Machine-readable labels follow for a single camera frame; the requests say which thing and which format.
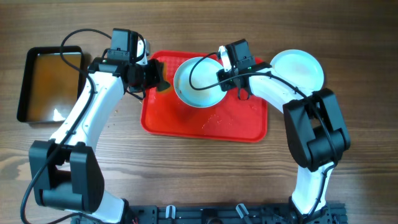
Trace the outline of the red plastic tray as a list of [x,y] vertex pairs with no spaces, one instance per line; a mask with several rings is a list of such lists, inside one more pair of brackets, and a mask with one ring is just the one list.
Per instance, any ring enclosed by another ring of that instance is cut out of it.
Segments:
[[141,125],[151,134],[223,141],[258,142],[267,133],[268,104],[252,96],[239,100],[236,89],[209,108],[185,104],[171,86],[158,92],[146,91]]

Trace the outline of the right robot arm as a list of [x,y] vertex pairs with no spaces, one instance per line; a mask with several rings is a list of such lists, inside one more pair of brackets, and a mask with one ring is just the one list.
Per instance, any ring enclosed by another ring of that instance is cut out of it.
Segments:
[[333,169],[351,145],[335,94],[323,87],[325,74],[314,56],[285,50],[270,63],[257,63],[244,39],[219,47],[221,89],[245,90],[284,115],[289,151],[298,165],[290,198],[291,221],[307,223],[325,213]]

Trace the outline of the black water basin tray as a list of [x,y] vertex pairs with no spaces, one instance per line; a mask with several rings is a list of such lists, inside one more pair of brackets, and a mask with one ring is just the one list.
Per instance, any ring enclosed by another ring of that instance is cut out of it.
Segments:
[[33,47],[26,57],[16,118],[21,123],[61,123],[84,89],[85,78],[67,65],[59,47]]

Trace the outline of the orange green sponge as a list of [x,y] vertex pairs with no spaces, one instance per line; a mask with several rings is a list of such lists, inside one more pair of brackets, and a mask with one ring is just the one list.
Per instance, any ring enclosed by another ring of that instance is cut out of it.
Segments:
[[156,91],[159,93],[166,93],[170,90],[171,84],[167,81],[160,82],[157,87]]

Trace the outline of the white plate top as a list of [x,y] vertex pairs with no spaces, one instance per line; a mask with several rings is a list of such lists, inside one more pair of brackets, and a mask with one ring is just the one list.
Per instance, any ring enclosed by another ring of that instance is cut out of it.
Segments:
[[303,50],[282,51],[271,60],[271,65],[273,75],[298,87],[307,95],[323,87],[325,75],[320,63]]

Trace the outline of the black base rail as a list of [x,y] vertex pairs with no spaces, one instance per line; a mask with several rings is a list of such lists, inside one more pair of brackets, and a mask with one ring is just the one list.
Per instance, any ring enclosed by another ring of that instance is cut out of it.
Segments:
[[215,207],[156,207],[155,205],[132,206],[134,223],[148,224],[271,224],[300,223],[300,217],[287,203],[257,206],[239,204]]

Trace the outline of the white plate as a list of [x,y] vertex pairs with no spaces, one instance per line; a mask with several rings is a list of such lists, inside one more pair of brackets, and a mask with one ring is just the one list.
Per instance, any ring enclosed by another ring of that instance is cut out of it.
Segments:
[[271,65],[273,75],[298,87],[307,95],[323,87],[325,75],[320,63],[303,50],[282,51],[271,60]]
[[174,90],[186,105],[194,108],[209,108],[218,104],[226,96],[226,92],[222,91],[219,85],[206,90],[195,90],[190,83],[195,88],[204,88],[218,83],[216,73],[223,69],[223,66],[214,59],[206,58],[195,67],[191,82],[189,82],[190,72],[200,59],[201,57],[190,58],[178,67],[174,75]]

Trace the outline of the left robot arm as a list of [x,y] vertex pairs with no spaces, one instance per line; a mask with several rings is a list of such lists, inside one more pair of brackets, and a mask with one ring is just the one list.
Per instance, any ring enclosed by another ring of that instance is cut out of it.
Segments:
[[37,205],[66,210],[69,217],[96,223],[136,223],[127,200],[104,188],[95,156],[100,134],[114,107],[126,94],[143,100],[147,90],[164,91],[169,83],[163,65],[149,59],[143,36],[114,29],[111,46],[86,70],[85,87],[70,114],[48,141],[35,141],[29,149],[32,180],[21,202],[20,216],[33,196]]

